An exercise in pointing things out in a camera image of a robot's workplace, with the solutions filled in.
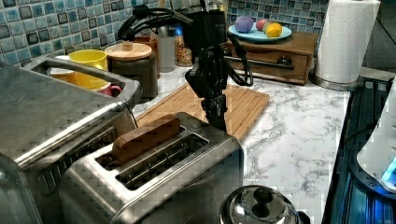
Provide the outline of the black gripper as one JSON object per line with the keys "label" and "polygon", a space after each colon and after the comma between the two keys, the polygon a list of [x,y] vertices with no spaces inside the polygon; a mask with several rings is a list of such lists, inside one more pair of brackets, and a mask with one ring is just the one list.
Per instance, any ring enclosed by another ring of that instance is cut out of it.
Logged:
{"label": "black gripper", "polygon": [[219,47],[204,49],[195,59],[193,68],[185,78],[199,98],[208,123],[226,132],[225,112],[226,95],[222,91],[226,88],[226,62]]}

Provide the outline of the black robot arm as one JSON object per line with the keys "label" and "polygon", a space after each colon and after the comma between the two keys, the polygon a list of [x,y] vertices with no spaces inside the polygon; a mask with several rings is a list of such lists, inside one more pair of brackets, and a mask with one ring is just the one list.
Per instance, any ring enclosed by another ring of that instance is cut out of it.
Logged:
{"label": "black robot arm", "polygon": [[227,40],[225,15],[219,9],[206,9],[205,0],[200,0],[203,8],[187,14],[191,23],[181,23],[184,43],[191,50],[192,69],[185,78],[205,111],[208,123],[226,131],[225,112],[229,63],[224,58],[221,44]]}

